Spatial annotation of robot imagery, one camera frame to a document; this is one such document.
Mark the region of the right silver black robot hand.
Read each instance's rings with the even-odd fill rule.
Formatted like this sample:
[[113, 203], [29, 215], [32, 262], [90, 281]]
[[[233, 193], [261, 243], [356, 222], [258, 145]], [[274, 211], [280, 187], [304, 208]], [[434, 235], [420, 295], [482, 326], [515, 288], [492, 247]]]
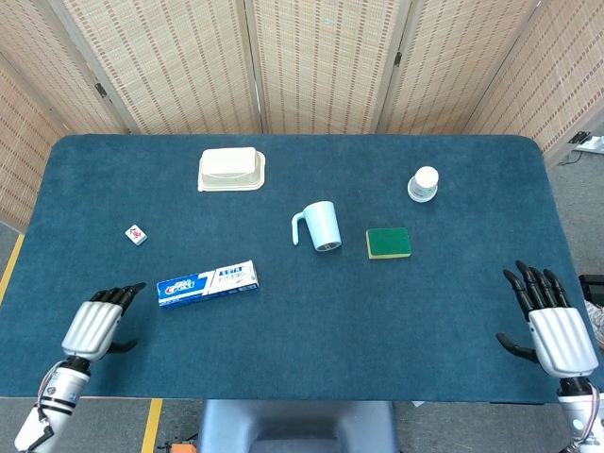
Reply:
[[596, 351], [561, 282], [549, 269], [540, 271], [521, 260], [515, 265], [519, 275], [509, 269], [503, 275], [523, 312], [533, 346], [516, 344], [502, 332], [496, 334], [498, 342], [512, 355], [539, 364], [554, 378], [589, 377], [599, 365]]

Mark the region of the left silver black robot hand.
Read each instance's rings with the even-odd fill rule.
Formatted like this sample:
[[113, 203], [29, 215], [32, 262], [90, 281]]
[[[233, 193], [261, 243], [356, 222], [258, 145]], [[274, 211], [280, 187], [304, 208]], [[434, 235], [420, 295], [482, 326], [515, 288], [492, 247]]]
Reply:
[[61, 343], [68, 357], [88, 362], [100, 361], [107, 354], [123, 354], [138, 341], [113, 341], [116, 329], [134, 297], [146, 284], [140, 282], [125, 287], [101, 290], [81, 304]]

